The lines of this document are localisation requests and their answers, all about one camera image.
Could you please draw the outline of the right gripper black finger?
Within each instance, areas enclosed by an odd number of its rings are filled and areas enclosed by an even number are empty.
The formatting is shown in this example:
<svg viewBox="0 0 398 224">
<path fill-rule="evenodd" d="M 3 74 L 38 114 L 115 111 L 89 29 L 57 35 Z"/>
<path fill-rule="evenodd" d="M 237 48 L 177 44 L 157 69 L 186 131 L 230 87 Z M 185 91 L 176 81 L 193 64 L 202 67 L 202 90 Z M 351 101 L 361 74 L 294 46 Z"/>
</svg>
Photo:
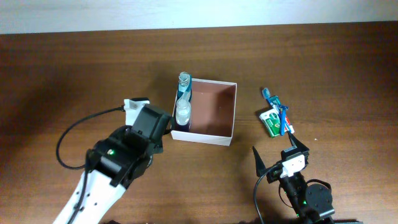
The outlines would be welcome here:
<svg viewBox="0 0 398 224">
<path fill-rule="evenodd" d="M 301 152 L 308 151 L 308 147 L 305 146 L 302 142 L 300 142 L 291 132 L 288 132 L 288 135 L 292 146 L 295 146 Z"/>
<path fill-rule="evenodd" d="M 252 147 L 252 151 L 254 154 L 254 160 L 255 160 L 255 165 L 256 165 L 256 175 L 258 177 L 262 177 L 266 173 L 267 168 L 264 165 L 257 149 L 254 146 Z"/>
</svg>

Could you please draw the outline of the blue disposable razor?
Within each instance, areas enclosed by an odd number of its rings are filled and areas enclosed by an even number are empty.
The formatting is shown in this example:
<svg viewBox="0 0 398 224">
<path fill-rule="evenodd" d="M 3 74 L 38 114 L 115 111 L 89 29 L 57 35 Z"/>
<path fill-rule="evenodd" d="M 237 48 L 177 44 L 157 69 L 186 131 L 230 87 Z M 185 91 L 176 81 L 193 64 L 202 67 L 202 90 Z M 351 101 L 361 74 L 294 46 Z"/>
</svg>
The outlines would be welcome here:
<svg viewBox="0 0 398 224">
<path fill-rule="evenodd" d="M 283 136 L 286 129 L 290 131 L 289 124 L 286 122 L 286 112 L 289 107 L 281 104 L 278 104 L 277 107 L 279 109 L 280 118 L 280 135 Z"/>
</svg>

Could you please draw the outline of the pink cardboard box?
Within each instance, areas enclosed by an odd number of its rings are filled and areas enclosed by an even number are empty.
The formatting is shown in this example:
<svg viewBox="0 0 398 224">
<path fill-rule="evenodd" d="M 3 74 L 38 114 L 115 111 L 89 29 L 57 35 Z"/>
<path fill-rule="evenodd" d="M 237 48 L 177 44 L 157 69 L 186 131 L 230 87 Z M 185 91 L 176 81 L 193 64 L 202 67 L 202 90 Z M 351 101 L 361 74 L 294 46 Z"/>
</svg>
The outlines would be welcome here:
<svg viewBox="0 0 398 224">
<path fill-rule="evenodd" d="M 189 131 L 172 131 L 172 139 L 229 146 L 233 138 L 237 83 L 194 78 Z"/>
</svg>

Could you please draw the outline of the purple foam soap pump bottle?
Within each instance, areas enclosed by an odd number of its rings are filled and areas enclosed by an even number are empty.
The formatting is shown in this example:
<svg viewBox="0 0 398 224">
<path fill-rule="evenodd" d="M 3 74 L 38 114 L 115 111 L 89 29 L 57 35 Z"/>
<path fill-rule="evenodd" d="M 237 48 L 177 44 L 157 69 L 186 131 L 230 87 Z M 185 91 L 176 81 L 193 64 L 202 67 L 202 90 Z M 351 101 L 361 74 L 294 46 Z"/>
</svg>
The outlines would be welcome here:
<svg viewBox="0 0 398 224">
<path fill-rule="evenodd" d="M 175 120 L 179 131 L 189 132 L 192 107 L 189 102 L 190 92 L 186 91 L 176 103 Z"/>
</svg>

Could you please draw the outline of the teal mouthwash bottle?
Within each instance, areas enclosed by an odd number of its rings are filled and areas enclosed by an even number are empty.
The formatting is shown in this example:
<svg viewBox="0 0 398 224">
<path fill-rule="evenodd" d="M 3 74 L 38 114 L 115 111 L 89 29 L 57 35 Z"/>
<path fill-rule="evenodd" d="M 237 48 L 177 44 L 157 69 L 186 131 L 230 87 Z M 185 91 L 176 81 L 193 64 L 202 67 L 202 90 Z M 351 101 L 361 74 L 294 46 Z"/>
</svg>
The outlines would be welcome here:
<svg viewBox="0 0 398 224">
<path fill-rule="evenodd" d="M 178 90 L 177 99 L 181 98 L 187 92 L 187 100 L 191 102 L 192 99 L 192 76 L 187 72 L 181 72 L 178 76 Z"/>
</svg>

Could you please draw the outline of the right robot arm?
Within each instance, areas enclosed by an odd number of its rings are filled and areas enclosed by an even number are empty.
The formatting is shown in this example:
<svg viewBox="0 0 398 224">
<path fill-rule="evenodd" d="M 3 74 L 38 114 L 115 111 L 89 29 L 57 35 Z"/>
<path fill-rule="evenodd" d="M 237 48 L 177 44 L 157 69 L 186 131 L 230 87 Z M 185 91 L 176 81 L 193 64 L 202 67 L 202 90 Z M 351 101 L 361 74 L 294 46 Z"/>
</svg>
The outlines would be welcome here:
<svg viewBox="0 0 398 224">
<path fill-rule="evenodd" d="M 266 178 L 268 183 L 279 182 L 301 223 L 333 223 L 331 185 L 318 179 L 306 181 L 301 171 L 308 165 L 309 148 L 292 133 L 288 133 L 291 147 L 280 152 L 281 160 L 266 167 L 255 147 L 252 148 L 258 180 L 253 190 L 253 201 L 261 223 L 264 223 L 257 203 L 257 188 Z"/>
</svg>

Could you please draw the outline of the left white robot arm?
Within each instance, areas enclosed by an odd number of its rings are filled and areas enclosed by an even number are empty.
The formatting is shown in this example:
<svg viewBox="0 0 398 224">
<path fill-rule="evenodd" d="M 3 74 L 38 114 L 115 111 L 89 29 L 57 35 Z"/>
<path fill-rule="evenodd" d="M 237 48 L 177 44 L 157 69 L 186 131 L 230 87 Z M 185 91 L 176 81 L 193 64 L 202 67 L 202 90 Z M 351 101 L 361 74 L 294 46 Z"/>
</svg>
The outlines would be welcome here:
<svg viewBox="0 0 398 224">
<path fill-rule="evenodd" d="M 175 126 L 171 114 L 147 100 L 127 100 L 115 111 L 126 114 L 126 124 L 87 150 L 80 181 L 56 223 L 99 223 L 163 151 L 162 138 Z"/>
</svg>

